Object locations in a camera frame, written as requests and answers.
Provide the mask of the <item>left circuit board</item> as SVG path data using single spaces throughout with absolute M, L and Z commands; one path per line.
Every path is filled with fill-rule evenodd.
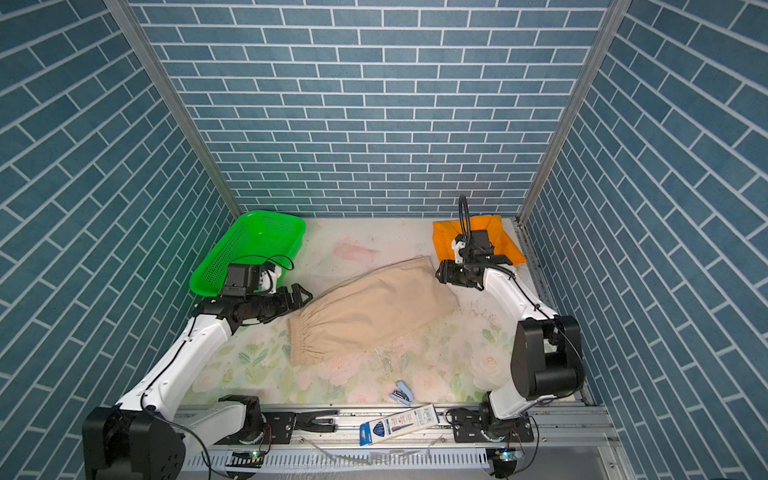
M 262 451 L 234 451 L 231 453 L 227 467 L 234 468 L 261 468 L 264 464 L 266 453 Z

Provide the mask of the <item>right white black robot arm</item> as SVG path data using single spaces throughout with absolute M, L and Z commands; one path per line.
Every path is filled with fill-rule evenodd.
M 578 321 L 540 300 L 520 280 L 512 258 L 497 251 L 488 231 L 452 222 L 433 227 L 437 280 L 490 294 L 517 322 L 511 379 L 483 397 L 483 431 L 500 436 L 531 408 L 577 393 L 585 380 Z

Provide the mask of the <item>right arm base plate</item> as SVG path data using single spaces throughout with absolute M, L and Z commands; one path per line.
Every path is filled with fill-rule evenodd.
M 456 443 L 528 443 L 535 439 L 528 417 L 497 419 L 489 410 L 470 410 L 465 407 L 448 409 L 445 419 Z

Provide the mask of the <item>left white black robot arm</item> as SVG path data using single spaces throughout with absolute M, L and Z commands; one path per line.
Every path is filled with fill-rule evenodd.
M 294 283 L 281 286 L 281 264 L 231 263 L 219 293 L 203 299 L 177 340 L 154 367 L 111 407 L 84 420 L 82 442 L 88 479 L 175 479 L 187 458 L 202 457 L 216 473 L 208 449 L 236 435 L 259 443 L 268 432 L 255 396 L 226 395 L 185 422 L 176 418 L 186 392 L 208 361 L 238 329 L 293 313 L 313 296 Z

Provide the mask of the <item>green plastic basket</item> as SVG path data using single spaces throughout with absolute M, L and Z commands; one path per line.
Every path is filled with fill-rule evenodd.
M 239 217 L 193 272 L 189 287 L 201 297 L 216 296 L 231 263 L 276 262 L 283 270 L 299 252 L 306 223 L 299 217 L 268 211 Z

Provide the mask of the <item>beige shorts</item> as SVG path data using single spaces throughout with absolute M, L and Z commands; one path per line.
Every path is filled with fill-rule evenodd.
M 287 317 L 290 361 L 315 365 L 371 350 L 452 313 L 458 300 L 417 256 L 347 280 Z

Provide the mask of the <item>orange shorts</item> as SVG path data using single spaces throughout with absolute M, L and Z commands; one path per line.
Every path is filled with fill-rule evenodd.
M 472 241 L 489 243 L 493 248 L 494 255 L 505 256 L 514 266 L 527 262 L 517 244 L 504 230 L 500 216 L 473 216 L 470 219 L 470 230 Z M 462 230 L 458 220 L 433 223 L 432 240 L 440 262 L 455 260 L 456 252 L 453 243 L 460 235 L 462 235 Z

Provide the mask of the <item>circuit board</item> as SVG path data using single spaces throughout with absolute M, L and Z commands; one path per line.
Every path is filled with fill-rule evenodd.
M 264 464 L 266 453 L 262 451 L 234 451 L 231 453 L 227 467 L 234 468 L 261 468 Z
M 516 448 L 492 448 L 488 450 L 489 460 L 495 470 L 514 470 L 525 458 L 525 453 Z

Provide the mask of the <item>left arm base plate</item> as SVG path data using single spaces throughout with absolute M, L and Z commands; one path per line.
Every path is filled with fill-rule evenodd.
M 248 414 L 243 428 L 236 434 L 241 444 L 288 444 L 293 434 L 294 412 Z

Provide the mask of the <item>blue white flat box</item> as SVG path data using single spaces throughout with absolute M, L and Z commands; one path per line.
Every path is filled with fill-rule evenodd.
M 440 417 L 433 404 L 407 409 L 362 424 L 359 427 L 359 445 L 371 446 L 436 427 L 440 423 Z

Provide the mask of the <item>right circuit board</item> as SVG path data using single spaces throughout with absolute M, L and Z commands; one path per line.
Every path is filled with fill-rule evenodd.
M 495 470 L 514 470 L 525 458 L 525 453 L 516 448 L 492 448 L 488 450 L 489 460 Z

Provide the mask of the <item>aluminium front rail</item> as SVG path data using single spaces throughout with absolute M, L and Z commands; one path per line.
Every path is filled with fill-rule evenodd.
M 607 411 L 578 402 L 534 408 L 493 425 L 471 405 L 264 405 L 242 433 L 234 402 L 183 407 L 195 431 L 183 477 L 307 478 L 434 474 L 439 478 L 631 479 Z

